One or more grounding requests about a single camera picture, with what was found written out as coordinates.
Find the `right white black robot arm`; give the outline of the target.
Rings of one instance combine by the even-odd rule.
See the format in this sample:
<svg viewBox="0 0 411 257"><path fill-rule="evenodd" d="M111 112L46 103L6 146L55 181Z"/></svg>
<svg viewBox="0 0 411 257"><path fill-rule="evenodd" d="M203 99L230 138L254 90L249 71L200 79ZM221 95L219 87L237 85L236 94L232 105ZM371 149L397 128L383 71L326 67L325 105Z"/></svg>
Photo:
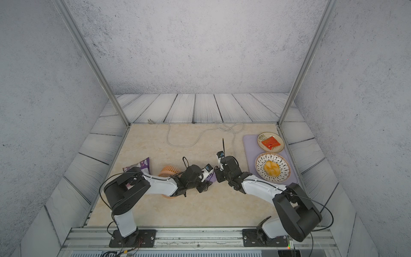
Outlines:
<svg viewBox="0 0 411 257"><path fill-rule="evenodd" d="M267 217L256 227L256 237L260 244L267 246L276 238L291 237L302 242L323 217L319 202L309 198L299 184L279 185L258 178L250 172L241 171L235 157L217 153L218 168L216 178L219 183L227 181L229 186L243 194L258 197L272 204L278 217Z"/></svg>

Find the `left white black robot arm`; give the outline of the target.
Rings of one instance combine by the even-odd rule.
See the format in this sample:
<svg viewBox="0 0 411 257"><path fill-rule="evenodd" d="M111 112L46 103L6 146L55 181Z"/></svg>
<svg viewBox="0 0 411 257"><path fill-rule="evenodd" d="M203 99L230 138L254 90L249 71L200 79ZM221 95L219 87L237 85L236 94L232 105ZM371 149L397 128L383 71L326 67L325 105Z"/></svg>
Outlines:
<svg viewBox="0 0 411 257"><path fill-rule="evenodd" d="M139 167L115 174L114 179L103 189L106 204L117 226L115 232L121 239L129 239L138 234L132 208L144 195L186 196L186 192L194 188L202 193L213 183L208 180L213 173L214 168L208 164L204 168L188 166L185 171L170 177L153 176L142 172Z"/></svg>

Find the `purple power strip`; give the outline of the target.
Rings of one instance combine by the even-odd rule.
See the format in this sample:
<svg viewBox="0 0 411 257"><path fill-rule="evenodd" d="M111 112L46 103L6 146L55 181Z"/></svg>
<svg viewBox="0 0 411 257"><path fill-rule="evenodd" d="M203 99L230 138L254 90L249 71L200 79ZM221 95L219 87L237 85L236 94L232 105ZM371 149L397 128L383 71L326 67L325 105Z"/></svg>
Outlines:
<svg viewBox="0 0 411 257"><path fill-rule="evenodd" d="M210 182L212 182L212 183L217 182L217 178L216 178L215 173L213 172L212 174L210 174L210 175L206 178L206 181L210 181Z"/></svg>

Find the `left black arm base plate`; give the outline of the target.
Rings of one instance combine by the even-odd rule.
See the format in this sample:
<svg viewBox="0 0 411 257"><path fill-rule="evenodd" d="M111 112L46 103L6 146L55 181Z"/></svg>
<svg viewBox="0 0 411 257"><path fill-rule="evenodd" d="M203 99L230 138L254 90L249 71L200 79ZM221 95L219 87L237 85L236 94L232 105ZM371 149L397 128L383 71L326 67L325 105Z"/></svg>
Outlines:
<svg viewBox="0 0 411 257"><path fill-rule="evenodd" d="M119 230L113 232L109 243L110 248L153 248L157 230L137 230L123 237Z"/></svg>

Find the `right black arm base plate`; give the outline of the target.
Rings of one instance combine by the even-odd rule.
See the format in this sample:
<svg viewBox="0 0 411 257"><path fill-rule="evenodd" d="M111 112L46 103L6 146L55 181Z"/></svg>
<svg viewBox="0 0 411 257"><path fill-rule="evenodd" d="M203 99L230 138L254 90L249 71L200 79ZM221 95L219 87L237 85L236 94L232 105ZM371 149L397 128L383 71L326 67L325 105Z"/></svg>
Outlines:
<svg viewBox="0 0 411 257"><path fill-rule="evenodd" d="M244 247L289 247L286 236L270 238L262 229L243 229Z"/></svg>

